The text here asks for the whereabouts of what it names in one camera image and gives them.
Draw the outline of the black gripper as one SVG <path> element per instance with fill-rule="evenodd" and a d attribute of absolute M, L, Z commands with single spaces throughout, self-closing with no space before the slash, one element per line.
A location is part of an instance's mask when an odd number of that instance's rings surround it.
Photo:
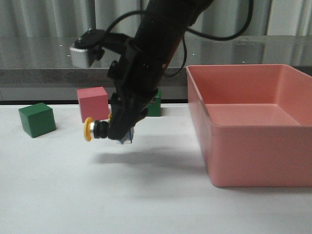
<path fill-rule="evenodd" d="M 136 39 L 107 41 L 107 48 L 120 54 L 108 72 L 116 87 L 111 97 L 108 138 L 121 140 L 147 116 L 147 107 L 168 67 L 168 48 L 148 40 L 140 44 Z"/>

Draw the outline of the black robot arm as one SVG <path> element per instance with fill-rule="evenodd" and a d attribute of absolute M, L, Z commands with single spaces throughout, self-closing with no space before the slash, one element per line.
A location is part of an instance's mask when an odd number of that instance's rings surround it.
<path fill-rule="evenodd" d="M 146 106 L 158 93 L 165 73 L 187 27 L 210 0 L 151 0 L 133 38 L 108 72 L 116 87 L 111 97 L 108 138 L 122 139 L 147 115 Z"/>

